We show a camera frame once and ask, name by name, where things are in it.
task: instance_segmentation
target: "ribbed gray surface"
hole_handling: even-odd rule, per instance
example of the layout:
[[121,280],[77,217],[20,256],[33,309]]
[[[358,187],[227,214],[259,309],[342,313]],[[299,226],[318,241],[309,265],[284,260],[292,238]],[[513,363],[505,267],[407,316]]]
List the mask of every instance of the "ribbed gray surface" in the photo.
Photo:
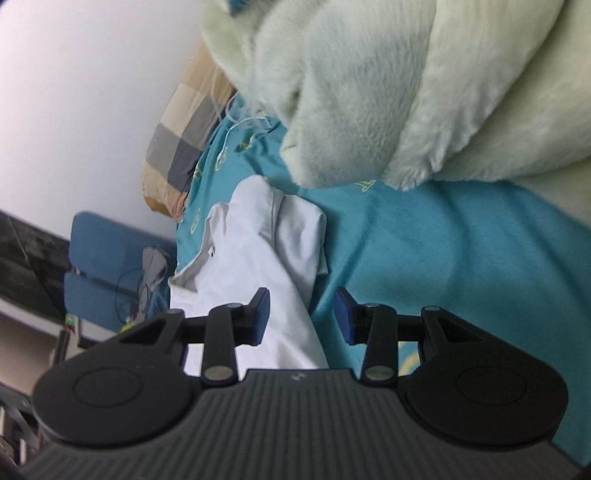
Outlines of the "ribbed gray surface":
[[210,390],[157,440],[114,451],[52,445],[31,480],[565,480],[578,469],[552,445],[477,452],[418,427],[393,392],[348,371],[252,371]]

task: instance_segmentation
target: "white t-shirt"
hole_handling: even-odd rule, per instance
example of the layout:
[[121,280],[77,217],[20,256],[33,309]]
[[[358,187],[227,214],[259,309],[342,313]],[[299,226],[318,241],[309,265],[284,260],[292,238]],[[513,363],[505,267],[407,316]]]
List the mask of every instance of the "white t-shirt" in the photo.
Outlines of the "white t-shirt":
[[[248,304],[269,289],[271,313],[262,343],[236,349],[241,378],[249,368],[327,368],[308,314],[316,276],[323,270],[326,217],[306,200],[285,195],[263,177],[240,182],[229,203],[214,205],[202,247],[169,280],[170,306],[186,317],[228,303]],[[191,345],[185,364],[200,375],[203,345]]]

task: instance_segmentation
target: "black device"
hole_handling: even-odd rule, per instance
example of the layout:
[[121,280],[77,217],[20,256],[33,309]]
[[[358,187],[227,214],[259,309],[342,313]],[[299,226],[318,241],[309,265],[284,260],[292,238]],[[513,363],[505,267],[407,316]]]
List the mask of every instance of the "black device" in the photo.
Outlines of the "black device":
[[[357,304],[340,288],[345,341],[366,343],[348,369],[250,370],[268,290],[250,304],[184,318],[169,310],[49,370],[33,406],[51,444],[29,480],[584,478],[552,443],[567,407],[548,365],[439,307],[420,316]],[[399,340],[421,365],[399,377]],[[202,376],[183,372],[203,343]]]

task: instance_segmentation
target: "black plastic mount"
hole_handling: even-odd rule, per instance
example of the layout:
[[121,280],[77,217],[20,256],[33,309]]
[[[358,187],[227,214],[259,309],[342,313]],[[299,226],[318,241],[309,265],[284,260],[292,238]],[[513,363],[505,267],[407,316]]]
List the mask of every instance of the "black plastic mount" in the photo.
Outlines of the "black plastic mount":
[[[360,305],[344,289],[335,316],[350,345],[367,343],[361,381],[396,387],[424,427],[471,447],[511,448],[551,439],[568,404],[545,363],[437,306],[421,316]],[[418,343],[421,366],[399,384],[397,342]]]
[[[248,305],[217,307],[206,317],[169,310],[54,367],[33,392],[40,424],[57,442],[90,447],[158,436],[206,390],[239,382],[235,347],[261,343],[270,301],[261,288]],[[334,308],[344,340],[367,344],[359,382],[395,392],[425,429],[478,449],[554,436],[568,396],[546,364],[439,307],[402,316],[357,304],[340,288]],[[407,377],[398,376],[399,340],[418,342],[421,366]],[[182,370],[191,343],[204,344],[199,378]]]
[[[203,390],[238,382],[235,347],[261,343],[270,301],[260,288],[248,305],[221,306],[206,317],[168,310],[57,365],[33,392],[44,432],[57,442],[106,447],[169,429]],[[196,381],[182,370],[191,343],[204,344]]]

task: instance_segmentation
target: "round pad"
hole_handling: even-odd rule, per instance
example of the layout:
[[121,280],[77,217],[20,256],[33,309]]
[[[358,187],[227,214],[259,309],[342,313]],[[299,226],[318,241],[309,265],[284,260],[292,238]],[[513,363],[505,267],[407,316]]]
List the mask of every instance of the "round pad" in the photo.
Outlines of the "round pad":
[[508,345],[454,344],[408,380],[411,412],[434,432],[474,447],[550,438],[568,402],[553,369]]
[[509,405],[519,400],[527,386],[515,372],[499,367],[477,367],[457,379],[457,387],[468,400],[483,405]]
[[74,395],[91,407],[119,407],[133,401],[142,391],[141,377],[120,368],[105,368],[82,375],[74,384]]
[[82,446],[121,446],[172,428],[191,405],[191,383],[154,348],[100,346],[46,373],[33,407],[48,435]]

